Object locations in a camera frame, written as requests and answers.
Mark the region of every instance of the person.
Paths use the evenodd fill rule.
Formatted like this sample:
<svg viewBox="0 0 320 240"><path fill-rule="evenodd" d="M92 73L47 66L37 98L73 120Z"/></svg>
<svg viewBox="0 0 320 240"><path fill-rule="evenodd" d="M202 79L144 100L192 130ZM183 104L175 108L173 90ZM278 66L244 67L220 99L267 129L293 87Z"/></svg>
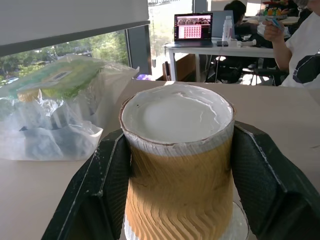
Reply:
<svg viewBox="0 0 320 240"><path fill-rule="evenodd" d="M247 11L247 7L239 0L233 0L232 2L225 5L223 10L231 10L233 12L233 23L234 23L234 30L237 32L241 32L241 28L248 28L248 34L255 34L257 33L257 24L250 23L250 22L243 22L243 18Z"/></svg>
<svg viewBox="0 0 320 240"><path fill-rule="evenodd" d="M264 38L272 42L275 61L289 75L282 86L320 88L320 0L309 0L307 7L313 11L289 40L284 33L264 21Z"/></svg>

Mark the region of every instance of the laptop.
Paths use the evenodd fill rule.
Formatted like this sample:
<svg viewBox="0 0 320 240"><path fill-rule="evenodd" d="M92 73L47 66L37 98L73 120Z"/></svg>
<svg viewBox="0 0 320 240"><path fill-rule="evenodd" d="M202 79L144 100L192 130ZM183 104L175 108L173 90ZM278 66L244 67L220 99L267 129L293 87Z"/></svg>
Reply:
<svg viewBox="0 0 320 240"><path fill-rule="evenodd" d="M212 13L174 15L174 43L171 47L211 48Z"/></svg>
<svg viewBox="0 0 320 240"><path fill-rule="evenodd" d="M224 23L226 16L232 17L232 23L234 23L234 13L232 10L226 11L211 11L212 16L212 37L213 38L222 38L224 32ZM235 24L232 25L231 37L235 38Z"/></svg>

